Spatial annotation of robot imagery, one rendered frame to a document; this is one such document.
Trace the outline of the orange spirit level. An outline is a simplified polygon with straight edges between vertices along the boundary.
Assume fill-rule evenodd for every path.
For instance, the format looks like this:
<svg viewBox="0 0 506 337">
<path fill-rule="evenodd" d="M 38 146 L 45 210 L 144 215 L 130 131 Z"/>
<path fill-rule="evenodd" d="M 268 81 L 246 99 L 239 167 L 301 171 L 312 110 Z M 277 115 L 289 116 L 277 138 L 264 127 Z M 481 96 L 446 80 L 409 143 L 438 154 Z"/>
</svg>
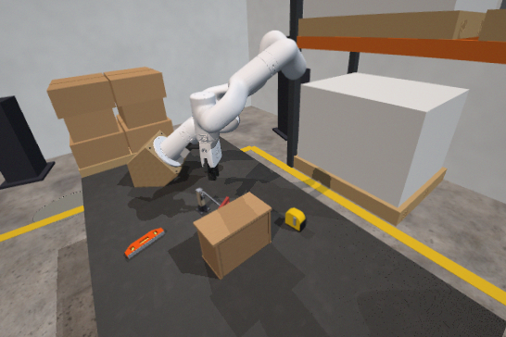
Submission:
<svg viewBox="0 0 506 337">
<path fill-rule="evenodd" d="M 155 235 L 156 234 L 156 235 Z M 161 237 L 164 233 L 163 229 L 156 229 L 153 231 L 150 231 L 134 243 L 132 243 L 129 248 L 126 250 L 125 255 L 128 258 L 131 258 L 132 256 L 136 255 L 138 252 L 146 248 L 148 245 L 153 243 L 156 239 Z M 135 248 L 135 249 L 134 249 Z M 132 250 L 132 251 L 131 251 Z"/>
</svg>

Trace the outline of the yellow tape measure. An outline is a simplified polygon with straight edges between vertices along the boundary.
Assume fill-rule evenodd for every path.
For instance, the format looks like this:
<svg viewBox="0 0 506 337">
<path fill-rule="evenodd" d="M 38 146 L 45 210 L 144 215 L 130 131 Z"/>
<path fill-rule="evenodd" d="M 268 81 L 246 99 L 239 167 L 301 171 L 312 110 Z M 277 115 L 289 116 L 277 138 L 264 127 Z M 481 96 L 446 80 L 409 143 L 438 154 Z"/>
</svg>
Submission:
<svg viewBox="0 0 506 337">
<path fill-rule="evenodd" d="M 299 232 L 302 232 L 302 230 L 306 227 L 305 216 L 298 209 L 290 208 L 285 213 L 285 224 Z"/>
</svg>

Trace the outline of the tan wooden cabinet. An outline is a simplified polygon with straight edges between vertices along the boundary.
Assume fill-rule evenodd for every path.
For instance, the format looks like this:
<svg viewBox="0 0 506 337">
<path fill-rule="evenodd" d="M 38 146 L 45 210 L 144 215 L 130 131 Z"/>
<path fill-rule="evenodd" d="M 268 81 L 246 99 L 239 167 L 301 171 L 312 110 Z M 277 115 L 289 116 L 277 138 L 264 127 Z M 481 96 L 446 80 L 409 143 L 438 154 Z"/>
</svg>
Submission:
<svg viewBox="0 0 506 337">
<path fill-rule="evenodd" d="M 221 280 L 271 243 L 272 208 L 248 192 L 193 222 L 202 257 Z M 214 248 L 213 248 L 214 247 Z"/>
</svg>

